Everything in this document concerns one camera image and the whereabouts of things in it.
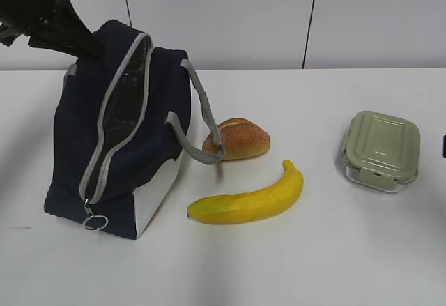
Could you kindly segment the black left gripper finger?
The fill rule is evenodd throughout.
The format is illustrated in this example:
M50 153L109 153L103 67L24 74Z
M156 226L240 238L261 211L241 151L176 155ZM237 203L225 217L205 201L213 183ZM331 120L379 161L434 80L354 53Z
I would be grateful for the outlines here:
M56 50L92 59L103 55L103 44L88 30L70 0L55 1L52 13L52 43Z
M87 52L72 38L53 33L52 31L40 31L34 33L28 41L28 46L40 49L49 49L55 52L73 55L76 57L86 56Z

